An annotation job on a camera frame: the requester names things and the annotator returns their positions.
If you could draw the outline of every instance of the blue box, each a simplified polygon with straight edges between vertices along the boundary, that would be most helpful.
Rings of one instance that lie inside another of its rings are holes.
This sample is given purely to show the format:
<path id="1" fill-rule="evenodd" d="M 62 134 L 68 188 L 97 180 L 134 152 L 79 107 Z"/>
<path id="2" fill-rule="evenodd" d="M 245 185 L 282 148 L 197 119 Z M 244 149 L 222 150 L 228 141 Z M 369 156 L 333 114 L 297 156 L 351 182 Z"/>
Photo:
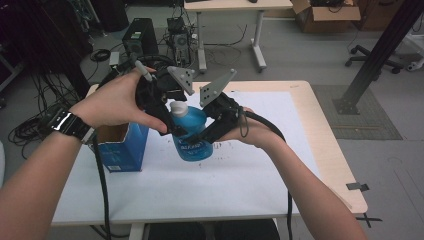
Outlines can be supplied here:
<path id="1" fill-rule="evenodd" d="M 103 165 L 109 172 L 141 171 L 149 128 L 137 123 L 98 129 Z"/>

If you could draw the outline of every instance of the spray bottle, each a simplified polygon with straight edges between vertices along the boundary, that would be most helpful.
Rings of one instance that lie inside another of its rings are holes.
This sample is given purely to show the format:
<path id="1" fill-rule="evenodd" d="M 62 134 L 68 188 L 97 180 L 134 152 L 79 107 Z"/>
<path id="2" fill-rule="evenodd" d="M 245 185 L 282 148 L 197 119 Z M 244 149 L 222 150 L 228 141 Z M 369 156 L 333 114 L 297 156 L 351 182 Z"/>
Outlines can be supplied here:
<path id="1" fill-rule="evenodd" d="M 181 137 L 172 136 L 180 157 L 189 162 L 208 158 L 213 153 L 212 144 L 201 141 L 194 145 L 185 142 L 189 136 L 202 132 L 206 126 L 206 114 L 195 107 L 187 106 L 185 102 L 171 102 L 171 114 L 176 125 L 183 127 L 188 133 Z"/>

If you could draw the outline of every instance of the person's right hand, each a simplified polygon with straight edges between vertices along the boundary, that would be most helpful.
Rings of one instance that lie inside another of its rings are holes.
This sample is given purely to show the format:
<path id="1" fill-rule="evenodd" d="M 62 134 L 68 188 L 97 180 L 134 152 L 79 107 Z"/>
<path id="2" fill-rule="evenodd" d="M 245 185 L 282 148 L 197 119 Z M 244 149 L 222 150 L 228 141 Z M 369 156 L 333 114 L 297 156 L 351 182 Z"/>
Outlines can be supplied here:
<path id="1" fill-rule="evenodd" d="M 93 128 L 136 122 L 166 133 L 167 126 L 161 120 L 141 111 L 136 105 L 135 91 L 140 77 L 141 73 L 133 69 L 108 82 L 70 111 Z"/>

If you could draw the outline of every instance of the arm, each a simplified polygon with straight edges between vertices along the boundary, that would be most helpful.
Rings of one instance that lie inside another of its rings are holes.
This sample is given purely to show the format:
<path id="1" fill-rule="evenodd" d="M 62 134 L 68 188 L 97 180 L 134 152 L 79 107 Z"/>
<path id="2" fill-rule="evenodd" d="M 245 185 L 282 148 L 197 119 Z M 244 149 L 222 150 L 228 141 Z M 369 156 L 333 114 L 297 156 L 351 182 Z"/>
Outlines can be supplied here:
<path id="1" fill-rule="evenodd" d="M 273 161 L 315 239 L 367 239 L 344 203 L 322 183 L 293 150 L 263 124 L 249 119 L 249 133 L 232 130 L 221 140 L 237 139 L 263 149 Z"/>
<path id="2" fill-rule="evenodd" d="M 141 74 L 117 78 L 69 111 L 88 125 L 137 122 L 161 132 L 166 125 L 140 111 L 135 90 Z M 75 138 L 50 134 L 0 189 L 1 239 L 44 239 L 57 203 L 81 147 Z"/>

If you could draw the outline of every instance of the forearm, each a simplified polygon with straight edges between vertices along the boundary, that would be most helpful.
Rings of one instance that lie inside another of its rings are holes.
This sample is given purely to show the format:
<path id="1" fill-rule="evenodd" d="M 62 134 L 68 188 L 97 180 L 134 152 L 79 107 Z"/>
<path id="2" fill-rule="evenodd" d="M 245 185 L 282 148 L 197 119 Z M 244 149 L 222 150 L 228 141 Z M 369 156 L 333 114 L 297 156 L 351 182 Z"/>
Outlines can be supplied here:
<path id="1" fill-rule="evenodd" d="M 81 142 L 53 132 L 0 191 L 2 239 L 44 239 Z"/>
<path id="2" fill-rule="evenodd" d="M 349 209 L 279 139 L 267 139 L 270 156 L 315 239 L 366 239 Z"/>

